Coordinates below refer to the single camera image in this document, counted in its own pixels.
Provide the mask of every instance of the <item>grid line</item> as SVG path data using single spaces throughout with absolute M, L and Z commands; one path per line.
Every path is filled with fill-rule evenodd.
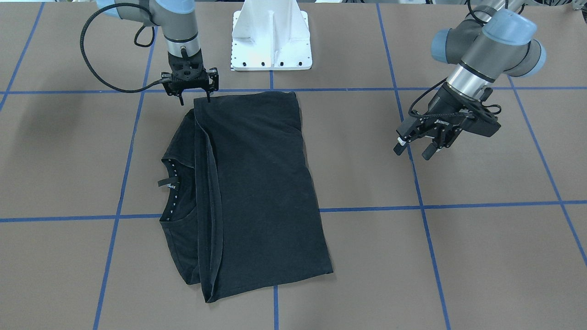
M 279 294 L 277 285 L 273 287 L 273 330 L 279 330 Z
M 512 202 L 512 203 L 474 203 L 474 204 L 436 204 L 423 205 L 425 210 L 438 210 L 447 208 L 489 208 L 489 207 L 532 207 L 532 206 L 551 206 L 551 205 L 585 205 L 587 200 L 568 200 L 568 201 L 527 201 L 527 202 Z M 405 211 L 405 210 L 419 210 L 419 205 L 407 206 L 367 206 L 367 207 L 331 207 L 320 208 L 321 213 L 337 213 L 337 212 L 378 212 L 378 211 Z M 111 220 L 116 218 L 115 214 L 106 215 L 73 215 L 63 217 L 22 217 L 22 218 L 0 218 L 0 223 L 24 223 L 35 221 L 76 221 L 76 220 Z M 119 219 L 150 219 L 160 218 L 161 213 L 145 213 L 145 214 L 121 214 Z
M 550 179 L 550 182 L 552 184 L 552 188 L 554 189 L 554 192 L 556 194 L 556 198 L 558 199 L 558 202 L 561 205 L 562 213 L 565 216 L 566 223 L 569 225 L 569 229 L 571 230 L 571 233 L 573 234 L 573 238 L 575 239 L 575 243 L 577 244 L 577 248 L 579 249 L 579 252 L 581 253 L 581 257 L 583 258 L 583 263 L 585 263 L 585 266 L 587 266 L 587 255 L 585 255 L 585 250 L 583 249 L 583 245 L 581 244 L 581 240 L 579 239 L 579 235 L 577 235 L 577 232 L 575 230 L 575 226 L 573 225 L 571 217 L 569 216 L 569 213 L 566 210 L 565 203 L 563 203 L 562 198 L 561 198 L 561 193 L 558 190 L 558 187 L 556 186 L 556 182 L 554 181 L 554 178 L 553 178 L 552 173 L 550 171 L 550 167 L 548 166 L 548 163 L 546 162 L 546 158 L 544 157 L 544 154 L 542 152 L 542 148 L 540 148 L 540 144 L 538 143 L 538 139 L 536 138 L 536 135 L 534 134 L 534 129 L 532 129 L 532 124 L 530 123 L 528 115 L 526 114 L 526 110 L 524 109 L 524 105 L 522 104 L 522 100 L 519 97 L 517 87 L 514 85 L 514 81 L 511 79 L 511 77 L 508 76 L 508 79 L 510 80 L 510 84 L 511 84 L 512 89 L 514 91 L 516 100 L 518 101 L 519 108 L 522 111 L 522 115 L 524 116 L 524 120 L 526 121 L 526 125 L 530 129 L 530 134 L 532 136 L 532 140 L 534 141 L 534 145 L 536 145 L 536 149 L 538 150 L 538 154 L 540 155 L 540 159 L 542 160 L 542 164 L 544 165 L 544 169 L 546 170 L 546 173 L 548 174 L 548 178 Z
M 238 92 L 367 92 L 367 91 L 400 91 L 400 90 L 427 90 L 430 87 L 337 87 L 337 88 L 226 88 L 218 90 L 219 93 L 238 93 Z M 512 87 L 496 86 L 494 90 L 513 90 Z M 516 87 L 518 90 L 584 90 L 587 86 L 543 86 L 543 87 Z M 28 95 L 28 94 L 105 94 L 120 93 L 111 89 L 95 90 L 9 90 L 0 92 L 5 95 Z M 165 93 L 164 89 L 147 89 L 144 93 Z M 186 89 L 185 93 L 204 93 L 201 89 Z
M 4 107 L 4 103 L 6 103 L 6 99 L 8 98 L 8 95 L 10 94 L 10 88 L 12 88 L 12 84 L 14 83 L 14 79 L 16 79 L 16 74 L 18 73 L 18 69 L 21 67 L 22 59 L 25 58 L 26 50 L 29 48 L 29 45 L 31 44 L 31 40 L 33 38 L 33 35 L 35 34 L 36 27 L 39 24 L 39 20 L 41 18 L 41 14 L 43 13 L 44 7 L 45 7 L 45 3 L 43 2 L 43 3 L 41 3 L 41 6 L 39 7 L 39 12 L 37 13 L 37 16 L 35 18 L 35 23 L 33 24 L 33 27 L 31 28 L 31 32 L 29 33 L 29 38 L 26 40 L 25 46 L 22 48 L 21 56 L 18 58 L 18 61 L 17 61 L 16 66 L 14 68 L 14 71 L 12 72 L 12 76 L 10 77 L 10 81 L 8 82 L 8 86 L 6 87 L 6 91 L 3 93 L 2 100 L 0 100 L 0 111 L 2 111 L 2 108 Z
M 392 57 L 389 52 L 389 46 L 387 44 L 387 36 L 385 34 L 385 27 L 383 26 L 383 18 L 381 16 L 381 9 L 379 7 L 379 4 L 376 4 L 376 8 L 377 8 L 377 15 L 379 17 L 379 25 L 381 27 L 381 34 L 383 37 L 383 44 L 385 46 L 385 52 L 387 55 L 387 63 L 389 64 L 389 72 L 392 76 L 392 84 L 393 84 L 394 92 L 396 95 L 397 110 L 399 112 L 401 121 L 403 121 L 404 119 L 403 119 L 403 112 L 402 112 L 402 102 L 400 100 L 399 92 L 397 90 L 396 78 L 395 78 L 395 74 L 393 72 Z M 416 165 L 414 164 L 414 158 L 412 157 L 410 146 L 407 147 L 407 152 L 408 152 L 408 156 L 410 159 L 411 168 L 412 168 L 412 171 L 414 174 L 414 185 L 416 186 L 416 193 L 418 195 L 418 203 L 420 204 L 419 205 L 420 206 L 420 213 L 422 215 L 422 222 L 424 225 L 424 231 L 426 233 L 426 240 L 428 242 L 428 249 L 430 251 L 430 259 L 432 261 L 432 268 L 434 270 L 434 277 L 436 279 L 436 287 L 438 289 L 438 296 L 440 298 L 440 304 L 442 306 L 442 311 L 443 311 L 443 315 L 444 315 L 444 323 L 446 325 L 447 330 L 451 330 L 450 319 L 448 317 L 448 310 L 446 307 L 446 302 L 444 300 L 444 292 L 442 289 L 442 282 L 440 281 L 440 273 L 438 271 L 438 265 L 436 263 L 436 256 L 434 254 L 434 245 L 432 244 L 432 239 L 430 237 L 430 230 L 428 228 L 428 221 L 426 219 L 426 210 L 424 209 L 424 201 L 422 199 L 422 194 L 420 192 L 420 184 L 418 183 L 418 174 L 416 172 Z
M 151 60 L 153 58 L 153 50 L 155 49 L 154 45 L 155 45 L 155 41 L 157 38 L 157 27 L 155 27 L 155 33 L 154 33 L 153 38 L 154 38 L 153 44 L 150 46 L 149 58 L 147 59 L 147 65 L 145 68 L 143 86 L 147 85 L 147 79 L 149 78 L 149 69 L 151 67 Z M 108 249 L 108 256 L 106 258 L 106 265 L 104 266 L 104 276 L 102 279 L 102 286 L 100 288 L 100 296 L 98 297 L 98 305 L 96 308 L 96 316 L 94 318 L 93 330 L 98 329 L 98 326 L 100 324 L 100 316 L 102 315 L 102 305 L 104 303 L 104 296 L 106 294 L 106 285 L 108 283 L 108 276 L 110 274 L 110 264 L 112 263 L 112 255 L 114 253 L 114 243 L 116 242 L 116 233 L 118 231 L 118 224 L 120 222 L 120 213 L 122 211 L 122 204 L 124 201 L 124 193 L 126 191 L 126 182 L 127 182 L 128 176 L 129 176 L 130 162 L 133 158 L 134 137 L 137 133 L 137 127 L 139 125 L 139 119 L 141 116 L 141 109 L 143 107 L 143 100 L 144 100 L 145 93 L 141 92 L 140 95 L 141 96 L 139 99 L 139 105 L 137 106 L 137 114 L 134 119 L 133 134 L 130 138 L 129 153 L 128 153 L 128 156 L 126 159 L 126 166 L 124 168 L 124 176 L 122 179 L 122 186 L 120 188 L 120 198 L 119 198 L 118 206 L 116 208 L 116 217 L 114 218 L 114 225 L 112 227 L 112 236 L 110 237 L 110 246 Z

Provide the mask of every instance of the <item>clothing tag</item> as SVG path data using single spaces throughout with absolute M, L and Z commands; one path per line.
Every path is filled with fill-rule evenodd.
M 179 177 L 170 177 L 168 179 L 163 179 L 163 180 L 158 181 L 157 184 L 159 185 L 159 187 L 166 185 L 170 189 L 179 190 L 180 179 L 179 179 Z

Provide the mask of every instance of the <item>black cable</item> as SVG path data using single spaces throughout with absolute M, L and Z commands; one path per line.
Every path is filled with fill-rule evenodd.
M 475 15 L 475 13 L 473 12 L 473 8 L 471 8 L 471 0 L 466 0 L 465 1 L 467 3 L 467 8 L 469 9 L 469 14 L 471 14 L 471 17 L 473 17 L 475 19 L 475 21 L 477 21 L 477 23 L 481 24 L 481 25 L 485 25 L 487 24 L 486 21 L 480 19 L 479 17 L 477 17 Z
M 484 104 L 482 103 L 482 104 L 481 104 L 481 106 L 482 106 L 482 107 L 484 108 L 484 110 L 486 110 L 486 111 L 489 111 L 489 110 L 487 110 L 487 109 L 488 109 L 488 108 L 490 108 L 490 107 L 496 107 L 497 109 L 499 109 L 499 110 L 497 110 L 496 112 L 491 112 L 491 111 L 489 111 L 489 112 L 490 112 L 492 115 L 498 115 L 498 114 L 500 114 L 500 113 L 501 113 L 501 106 L 500 106 L 500 105 L 490 105 L 490 106 L 486 106 L 486 105 L 484 105 Z
M 408 110 L 408 115 L 410 115 L 410 117 L 414 117 L 414 118 L 422 118 L 422 119 L 428 119 L 428 118 L 435 118 L 435 117 L 443 117 L 443 118 L 448 118 L 448 117 L 470 117 L 470 116 L 475 116 L 474 113 L 469 113 L 469 112 L 455 112 L 455 113 L 438 113 L 438 114 L 433 114 L 433 115 L 427 115 L 427 114 L 420 114 L 418 111 L 414 110 L 414 106 L 416 105 L 416 103 L 418 103 L 420 100 L 422 100 L 422 98 L 424 98 L 426 96 L 426 94 L 430 93 L 431 91 L 433 91 L 436 87 L 442 85 L 444 82 L 446 81 L 446 78 L 444 78 L 443 80 L 439 81 L 438 83 L 436 83 L 436 85 L 428 88 L 422 95 L 420 95 L 411 105 L 410 105 L 410 109 Z M 467 109 L 472 109 L 475 108 L 475 110 L 477 110 L 478 112 L 488 112 L 491 113 L 492 115 L 498 115 L 501 113 L 501 106 L 500 105 L 484 105 L 483 103 L 479 102 L 479 101 L 472 101 L 472 100 L 468 100 L 465 99 L 464 97 L 461 98 L 461 102 L 463 103 L 463 105 L 467 108 Z M 491 112 L 488 110 L 488 108 L 490 107 L 496 107 L 498 110 L 496 112 Z
M 151 26 L 151 42 L 149 42 L 146 45 L 143 45 L 142 43 L 138 43 L 138 38 L 141 35 L 141 32 L 146 28 L 147 26 L 143 25 L 141 26 L 141 28 L 137 31 L 137 34 L 134 35 L 134 45 L 135 46 L 139 46 L 139 47 L 144 47 L 144 48 L 148 48 L 150 47 L 153 42 L 155 41 L 155 27 Z
M 421 115 L 418 111 L 414 110 L 414 106 L 416 105 L 416 103 L 418 103 L 420 100 L 422 100 L 422 98 L 424 98 L 426 96 L 426 94 L 432 92 L 436 87 L 442 85 L 444 82 L 446 81 L 446 78 L 444 78 L 443 80 L 439 81 L 438 83 L 436 83 L 436 85 L 428 88 L 427 91 L 425 91 L 422 95 L 420 95 L 410 106 L 410 109 L 407 111 L 408 115 L 410 115 L 410 117 L 414 117 L 414 118 L 424 118 L 424 119 L 428 119 L 428 118 L 433 118 L 433 117 L 460 117 L 460 116 L 469 116 L 468 113 L 463 113 L 463 112 L 455 112 L 455 113 L 449 113 L 449 114 L 434 114 L 434 115 Z
M 146 90 L 146 89 L 148 89 L 148 88 L 151 88 L 151 87 L 153 87 L 153 86 L 155 86 L 155 85 L 158 85 L 158 84 L 160 84 L 160 83 L 163 83 L 163 80 L 164 80 L 164 79 L 160 79 L 160 80 L 157 80 L 157 81 L 155 81 L 155 82 L 152 82 L 152 83 L 150 83 L 149 85 L 147 85 L 147 86 L 145 86 L 145 87 L 143 87 L 143 88 L 139 88 L 139 89 L 122 89 L 122 88 L 118 88 L 118 87 L 116 87 L 116 86 L 113 86 L 113 85 L 111 85 L 111 84 L 107 83 L 107 82 L 106 82 L 104 79 L 102 79 L 102 77 L 100 77 L 100 76 L 99 76 L 99 75 L 96 73 L 96 71 L 94 70 L 94 68 L 93 68 L 93 67 L 92 67 L 92 65 L 90 64 L 90 61 L 88 61 L 88 59 L 87 59 L 87 56 L 86 56 L 86 50 L 85 50 L 85 48 L 84 48 L 84 45 L 83 45 L 84 39 L 85 39 L 85 37 L 86 37 L 86 31 L 87 31 L 87 28 L 90 26 L 90 23 L 92 23 L 92 21 L 93 21 L 93 20 L 94 20 L 94 19 L 95 19 L 95 18 L 96 18 L 98 15 L 102 14 L 103 12 L 105 12 L 105 11 L 107 11 L 107 10 L 110 10 L 110 9 L 113 9 L 113 8 L 117 8 L 117 7 L 135 7 L 135 8 L 139 8 L 139 9 L 141 9 L 141 10 L 143 10 L 143 11 L 146 11 L 146 12 L 149 14 L 149 20 L 151 21 L 151 23 L 153 22 L 153 16 L 152 16 L 151 12 L 150 12 L 150 11 L 149 11 L 147 8 L 145 8 L 145 7 L 143 7 L 143 6 L 140 6 L 140 5 L 136 5 L 136 4 L 130 4 L 130 3 L 128 3 L 128 2 L 124 2 L 124 3 L 121 3 L 121 4 L 113 4 L 113 5 L 105 6 L 104 8 L 101 8 L 101 9 L 99 9 L 97 12 L 93 13 L 93 14 L 90 16 L 90 18 L 88 18 L 88 19 L 87 19 L 87 21 L 86 21 L 86 24 L 83 26 L 83 29 L 82 29 L 82 34 L 81 34 L 81 35 L 80 35 L 80 37 L 79 37 L 79 47 L 80 47 L 80 50 L 82 51 L 83 60 L 84 60 L 84 62 L 86 62 L 86 65 L 87 65 L 88 69 L 90 69 L 90 72 L 91 72 L 91 73 L 94 75 L 94 77 L 96 77 L 96 78 L 97 78 L 97 79 L 98 79 L 100 82 L 102 82 L 104 85 L 106 85 L 106 86 L 108 86 L 108 87 L 110 87 L 110 88 L 112 88 L 112 89 L 114 89 L 114 90 L 117 90 L 118 92 L 123 92 L 123 93 L 138 93 L 138 92 L 142 92 L 142 91 L 144 91 L 144 90 Z

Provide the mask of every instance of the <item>white metal stand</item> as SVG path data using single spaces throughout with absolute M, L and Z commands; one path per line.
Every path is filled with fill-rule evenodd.
M 312 67 L 308 13 L 295 0 L 245 0 L 232 19 L 231 69 Z

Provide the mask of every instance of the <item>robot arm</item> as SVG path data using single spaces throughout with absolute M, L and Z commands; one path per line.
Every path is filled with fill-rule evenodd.
M 536 25 L 504 5 L 501 0 L 489 0 L 471 11 L 456 29 L 435 36 L 433 57 L 457 67 L 441 82 L 425 114 L 413 110 L 421 97 L 412 104 L 409 117 L 397 129 L 396 154 L 427 136 L 432 142 L 422 156 L 429 160 L 435 152 L 450 147 L 463 130 L 487 137 L 499 130 L 495 116 L 499 112 L 492 113 L 483 105 L 491 95 L 491 84 L 501 73 L 532 75 L 546 60 L 544 48 L 532 39 Z M 520 7 L 521 3 L 513 0 L 510 5 Z
M 171 73 L 161 73 L 158 83 L 163 84 L 168 95 L 178 96 L 181 105 L 181 94 L 186 89 L 204 89 L 208 101 L 210 93 L 218 90 L 218 70 L 204 68 L 193 0 L 98 0 L 97 5 L 99 12 L 107 15 L 161 27 Z

